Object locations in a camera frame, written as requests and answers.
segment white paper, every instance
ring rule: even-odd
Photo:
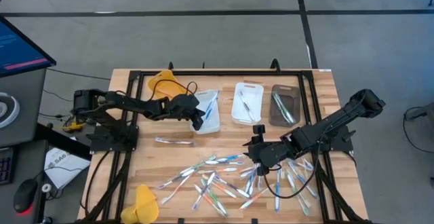
[[[45,156],[45,173],[51,179],[57,189],[64,188],[69,182],[71,182],[81,170],[68,171],[61,168],[52,168],[54,166],[63,167],[69,170],[72,169],[86,169],[90,165],[90,162],[83,160],[80,157],[71,155],[63,150],[53,148],[49,150]]]

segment wooden table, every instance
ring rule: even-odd
[[[127,78],[129,69],[115,69],[110,83],[109,90],[125,91],[127,86]],[[315,79],[315,87],[322,117],[335,112],[340,108],[336,87],[332,72],[313,70]],[[135,201],[135,188],[140,184],[148,185],[153,193],[160,201],[165,196],[171,194],[178,183],[172,183],[165,189],[157,190],[156,186],[177,174],[181,170],[200,162],[211,154],[216,154],[218,157],[238,154],[245,152],[246,149],[241,145],[248,142],[253,135],[251,126],[242,126],[236,124],[231,118],[231,109],[233,104],[233,96],[235,84],[238,82],[258,83],[264,87],[264,96],[262,99],[261,124],[266,126],[267,140],[277,140],[279,136],[290,131],[291,128],[283,128],[271,126],[269,124],[269,106],[271,101],[271,88],[275,84],[287,86],[298,86],[296,77],[290,76],[179,76],[177,77],[180,83],[186,85],[190,81],[196,81],[199,85],[198,91],[201,90],[220,90],[218,99],[218,107],[220,111],[221,130],[217,133],[197,135],[189,129],[189,123],[186,121],[178,122],[177,120],[165,120],[162,122],[152,122],[143,116],[138,117],[138,126],[140,127],[140,135],[137,149],[132,154],[132,160],[129,171],[129,179],[127,182],[127,191],[125,196],[125,206],[129,206]],[[314,110],[312,106],[311,93],[307,81],[305,81],[307,97],[309,102],[309,110],[311,111],[312,121],[315,121]],[[151,91],[144,86],[142,98],[149,98]],[[112,110],[111,115],[120,118],[120,110]],[[301,115],[299,126],[304,125],[304,115]],[[163,138],[182,138],[197,143],[196,147],[184,147],[184,145],[166,145],[156,143],[155,137]],[[96,164],[102,157],[103,153],[97,153],[93,156],[88,173],[87,185],[90,176],[92,175]],[[351,159],[340,152],[331,152],[332,165],[336,186],[342,196],[354,209],[354,211],[363,218],[367,218],[366,208],[361,194],[357,172],[354,163]],[[110,153],[101,164],[100,169],[96,173],[92,189],[90,191],[90,206],[94,206],[106,191],[109,172],[111,169],[113,153]],[[247,158],[244,159],[245,165],[238,166],[243,169],[252,165]],[[204,166],[203,169],[213,169],[213,166]],[[245,181],[239,178],[237,172],[225,172],[220,176],[226,181],[234,185],[244,188]],[[271,172],[268,175],[270,183],[275,182],[276,174]],[[220,201],[225,205],[229,212],[229,218],[223,219],[218,216],[217,212],[203,200],[199,205],[199,210],[192,210],[191,206],[196,200],[198,193],[196,192],[193,183],[200,185],[200,176],[193,175],[181,188],[180,191],[165,205],[160,206],[159,218],[156,223],[175,223],[178,218],[185,218],[187,223],[250,223],[251,219],[257,218],[260,223],[322,223],[321,209],[319,201],[315,200],[309,192],[303,191],[303,194],[312,203],[310,215],[304,216],[296,198],[281,200],[280,212],[275,212],[275,198],[268,191],[259,199],[257,199],[246,210],[241,212],[238,208],[246,201],[245,198],[238,195],[237,199],[233,199],[224,194],[218,189],[212,188],[213,192],[220,198]],[[282,181],[281,195],[290,195],[288,180]],[[310,186],[316,189],[315,180],[310,183]],[[332,201],[328,190],[325,189],[328,199],[328,210],[330,218],[334,218]],[[115,207],[117,203],[117,192],[113,195],[111,217],[114,217]],[[83,209],[79,212],[79,218],[83,218]]]

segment gray floor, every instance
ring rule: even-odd
[[[308,10],[424,9],[428,0],[305,0]],[[297,0],[2,0],[0,12],[298,9]],[[110,77],[114,68],[310,67],[299,16],[9,18],[57,61],[57,69]],[[359,119],[353,138],[357,171],[371,220],[433,223],[434,155],[412,148],[402,130],[408,107],[434,101],[434,15],[309,16],[319,68],[332,69],[341,103],[371,88],[387,107]],[[107,81],[48,72],[45,89],[72,98]],[[71,104],[44,94],[41,112]],[[422,118],[408,123],[412,140],[434,151]],[[86,173],[46,214],[75,220]]]

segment clear plastic box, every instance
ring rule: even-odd
[[[206,91],[196,92],[195,96],[199,101],[199,105],[197,105],[196,108],[202,110],[203,112],[206,112],[206,109],[210,104],[211,99],[216,94],[216,92],[217,92],[216,90],[206,90]],[[220,116],[218,113],[218,101],[214,103],[214,106],[212,107],[212,111],[208,119],[205,119],[205,117],[206,115],[202,116],[203,124],[199,130],[195,130],[193,128],[193,124],[190,122],[190,130],[192,132],[196,132],[197,134],[213,133],[213,132],[218,132],[220,130]]]
[[[239,92],[243,93],[244,101],[247,102],[250,112],[253,115],[253,120],[244,106]],[[258,84],[237,83],[232,105],[232,120],[237,124],[254,126],[261,120],[260,110],[262,107],[262,95],[264,88]]]

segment monitor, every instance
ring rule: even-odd
[[[0,77],[54,65],[52,57],[0,16]]]

